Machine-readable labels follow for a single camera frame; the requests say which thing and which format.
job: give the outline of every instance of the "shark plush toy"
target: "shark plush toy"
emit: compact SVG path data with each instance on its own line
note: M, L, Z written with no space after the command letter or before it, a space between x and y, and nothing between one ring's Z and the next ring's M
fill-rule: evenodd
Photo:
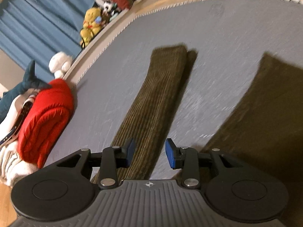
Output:
M3 93L0 100L0 123L5 119L13 100L18 96L27 92L29 89L49 89L51 85L45 83L35 76L35 61L27 66L22 82L18 83L13 89Z

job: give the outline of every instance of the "silver screw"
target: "silver screw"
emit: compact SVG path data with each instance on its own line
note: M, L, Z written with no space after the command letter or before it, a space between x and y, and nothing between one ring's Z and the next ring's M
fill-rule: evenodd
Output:
M102 186L112 186L116 183L116 181L112 178L104 178L100 181Z
M184 184L188 188L194 188L195 186L197 186L199 184L199 181L195 178L187 178L186 180L184 180Z

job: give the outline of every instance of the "white stitched trim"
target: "white stitched trim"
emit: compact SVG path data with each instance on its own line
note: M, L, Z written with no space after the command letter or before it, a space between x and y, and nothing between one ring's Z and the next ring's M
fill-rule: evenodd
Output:
M164 7L161 7L161 8L158 8L158 9L155 9L153 11L149 11L149 12L146 12L146 13L142 13L142 14L139 14L137 15L134 19L132 19L111 41L108 45L106 45L106 47L98 54L98 56L93 60L93 62L88 66L88 68L86 68L86 70L83 72L83 74L80 76L80 78L77 80L76 82L76 85L80 82L80 80L83 78L84 74L89 70L89 68L96 62L96 60L100 57L100 55L103 54L103 52L108 48L109 45L111 45L111 43L116 39L116 37L125 30L126 27L129 26L130 23L132 23L135 19L139 18L139 17L142 17L142 16L146 16L146 15L149 15L149 14L152 14L152 13L156 13L158 11L162 11L164 9L168 9L168 8L171 8L171 7L177 7L177 6L182 6L184 4L188 4L188 3L192 3L192 2L197 2L197 1L205 1L205 0L188 0L188 1L184 1L184 2L181 2L181 3L174 3L174 4L171 4L169 6L164 6ZM292 2L295 2L295 3L299 3L299 4L302 4L303 5L303 0L284 0L284 1L292 1Z

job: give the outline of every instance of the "blue curtain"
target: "blue curtain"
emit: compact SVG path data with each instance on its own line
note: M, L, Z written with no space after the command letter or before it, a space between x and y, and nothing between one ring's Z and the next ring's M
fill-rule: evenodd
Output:
M94 0L3 0L0 4L0 48L23 69L36 61L36 75L54 78L48 69L59 51L80 53L79 32Z

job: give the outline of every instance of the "crosshair symbol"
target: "crosshair symbol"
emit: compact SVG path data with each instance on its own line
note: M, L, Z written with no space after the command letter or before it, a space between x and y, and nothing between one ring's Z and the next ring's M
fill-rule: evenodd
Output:
M146 185L147 187L151 187L151 186L154 186L154 183L152 183L152 182L148 182L148 183L145 183L144 185Z

